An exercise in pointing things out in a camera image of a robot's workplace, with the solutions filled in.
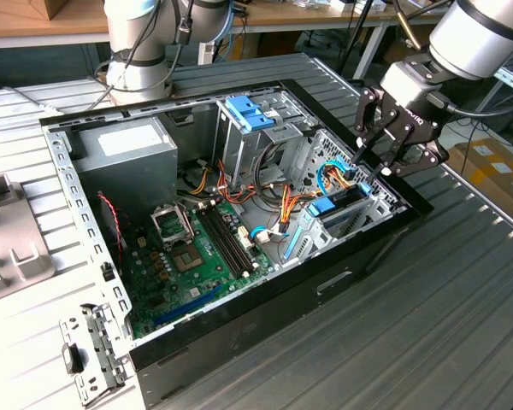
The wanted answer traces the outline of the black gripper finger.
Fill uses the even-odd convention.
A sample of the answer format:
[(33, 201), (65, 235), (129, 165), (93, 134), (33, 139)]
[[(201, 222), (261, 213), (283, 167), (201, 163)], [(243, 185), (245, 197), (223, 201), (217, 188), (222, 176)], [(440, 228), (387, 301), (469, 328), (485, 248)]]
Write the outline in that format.
[(403, 177), (448, 160), (448, 152), (439, 143), (441, 130), (437, 122), (387, 126), (384, 133), (392, 138), (392, 144), (381, 158), (380, 174)]
[(354, 128), (357, 132), (356, 154), (352, 162), (357, 164), (363, 153), (371, 150), (386, 127), (399, 117), (399, 106), (390, 94), (378, 87), (364, 88), (357, 106)]

